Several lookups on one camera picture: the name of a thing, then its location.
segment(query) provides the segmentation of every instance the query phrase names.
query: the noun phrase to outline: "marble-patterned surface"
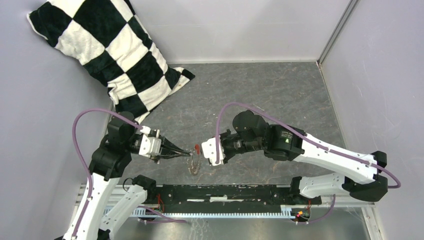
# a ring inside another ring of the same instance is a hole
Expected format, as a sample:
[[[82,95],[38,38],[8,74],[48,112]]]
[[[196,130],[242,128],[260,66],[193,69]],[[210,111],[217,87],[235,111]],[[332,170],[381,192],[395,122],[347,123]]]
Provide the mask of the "marble-patterned surface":
[[[217,116],[228,102],[257,106],[283,122],[305,130],[328,143],[343,147],[333,107],[314,62],[208,63],[183,67],[196,75],[168,97],[142,123],[183,149],[192,149],[211,138]],[[230,107],[221,132],[232,129],[241,107]],[[122,179],[142,174],[158,184],[289,184],[292,177],[319,176],[330,171],[306,163],[274,161],[263,152],[236,155],[228,164],[209,166],[203,159],[198,175],[188,170],[183,157],[160,164],[138,155]]]

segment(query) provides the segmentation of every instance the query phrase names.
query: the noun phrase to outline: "checkered pillow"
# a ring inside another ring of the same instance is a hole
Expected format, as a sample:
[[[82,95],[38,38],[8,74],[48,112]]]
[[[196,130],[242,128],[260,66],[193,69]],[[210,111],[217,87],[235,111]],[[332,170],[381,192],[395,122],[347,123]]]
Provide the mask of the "checkered pillow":
[[[117,112],[140,123],[195,76],[169,68],[129,0],[49,0],[28,14],[34,31],[108,87]]]

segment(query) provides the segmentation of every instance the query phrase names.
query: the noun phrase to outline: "white wall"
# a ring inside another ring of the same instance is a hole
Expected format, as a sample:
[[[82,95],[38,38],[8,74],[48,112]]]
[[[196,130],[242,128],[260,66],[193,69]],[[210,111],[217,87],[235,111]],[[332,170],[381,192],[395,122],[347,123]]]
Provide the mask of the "white wall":
[[[389,240],[423,239],[423,54],[423,1],[363,0],[323,63],[346,145],[387,152],[403,184],[377,205]]]
[[[0,7],[2,240],[52,240],[65,233],[85,182],[72,123],[84,109],[111,104],[107,90],[76,60],[33,32],[26,14],[43,3],[3,1]],[[104,113],[81,119],[77,136],[88,160],[106,121]]]
[[[349,0],[132,0],[172,63],[315,61]]]

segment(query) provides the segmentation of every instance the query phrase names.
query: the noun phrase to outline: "red object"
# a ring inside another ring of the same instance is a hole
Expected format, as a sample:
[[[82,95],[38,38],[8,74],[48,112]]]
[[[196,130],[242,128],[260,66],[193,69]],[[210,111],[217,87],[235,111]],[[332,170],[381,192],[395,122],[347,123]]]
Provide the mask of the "red object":
[[[197,155],[200,155],[200,146],[199,146],[199,144],[194,145],[194,149],[196,149]]]

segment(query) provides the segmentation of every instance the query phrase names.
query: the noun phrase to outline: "black and white checkered blanket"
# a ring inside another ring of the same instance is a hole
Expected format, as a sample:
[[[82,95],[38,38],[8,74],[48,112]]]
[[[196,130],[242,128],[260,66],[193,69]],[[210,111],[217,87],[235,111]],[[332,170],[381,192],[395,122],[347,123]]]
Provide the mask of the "black and white checkered blanket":
[[[108,88],[117,112],[131,112],[139,123],[195,77],[168,67],[129,0],[49,0],[28,20]]]

